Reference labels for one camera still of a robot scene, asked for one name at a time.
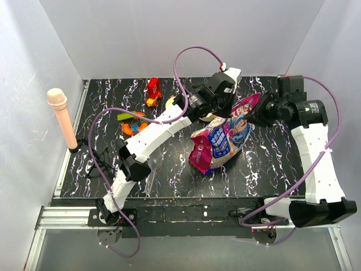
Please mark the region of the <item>pink pet food bag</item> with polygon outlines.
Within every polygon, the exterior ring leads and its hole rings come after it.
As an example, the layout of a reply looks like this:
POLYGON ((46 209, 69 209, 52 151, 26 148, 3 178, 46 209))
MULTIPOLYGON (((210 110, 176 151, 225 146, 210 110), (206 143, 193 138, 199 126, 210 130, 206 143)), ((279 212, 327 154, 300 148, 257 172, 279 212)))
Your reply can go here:
POLYGON ((244 118, 258 103, 261 93, 234 105, 228 118, 216 117, 191 135, 194 147, 189 161, 204 175, 220 168, 244 147, 254 125, 244 118))

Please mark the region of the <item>clear plastic scoop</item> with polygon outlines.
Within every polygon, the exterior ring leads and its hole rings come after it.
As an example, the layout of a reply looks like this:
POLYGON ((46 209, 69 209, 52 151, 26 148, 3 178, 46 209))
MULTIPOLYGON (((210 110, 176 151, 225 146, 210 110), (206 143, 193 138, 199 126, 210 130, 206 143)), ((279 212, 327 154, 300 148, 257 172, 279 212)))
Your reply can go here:
POLYGON ((151 153, 149 160, 148 160, 148 166, 151 169, 151 172, 149 176, 147 177, 146 185, 144 188, 144 193, 146 195, 150 195, 152 186, 155 180, 156 172, 161 168, 162 164, 162 157, 163 152, 160 150, 160 148, 157 148, 154 150, 153 153, 151 153))

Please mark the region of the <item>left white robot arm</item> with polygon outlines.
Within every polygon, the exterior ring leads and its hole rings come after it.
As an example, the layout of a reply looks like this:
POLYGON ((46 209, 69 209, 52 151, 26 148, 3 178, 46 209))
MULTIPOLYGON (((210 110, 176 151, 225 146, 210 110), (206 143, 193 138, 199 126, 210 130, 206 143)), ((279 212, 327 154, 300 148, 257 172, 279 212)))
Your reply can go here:
POLYGON ((154 123, 137 135, 119 141, 120 162, 111 190, 96 202, 99 216, 106 225, 119 222, 120 210, 133 186, 151 173, 148 159, 154 150, 201 117, 210 113, 219 117, 230 116, 240 77, 238 68, 215 73, 207 83, 190 87, 187 96, 176 96, 154 123))

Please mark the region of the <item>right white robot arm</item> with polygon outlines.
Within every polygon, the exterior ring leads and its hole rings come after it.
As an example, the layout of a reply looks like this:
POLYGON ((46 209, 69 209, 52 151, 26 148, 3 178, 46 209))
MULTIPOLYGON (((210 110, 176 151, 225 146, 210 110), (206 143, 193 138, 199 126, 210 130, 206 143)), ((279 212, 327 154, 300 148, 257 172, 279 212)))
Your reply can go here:
POLYGON ((277 197, 262 200, 261 205, 240 218, 256 217, 261 224, 290 220, 297 228, 336 224, 357 212, 356 202, 348 200, 338 182, 332 160, 331 144, 340 128, 328 137, 328 116, 320 100, 307 100, 305 76, 283 76, 277 79, 277 91, 267 91, 245 119, 267 127, 278 120, 290 129, 300 154, 304 175, 277 197))

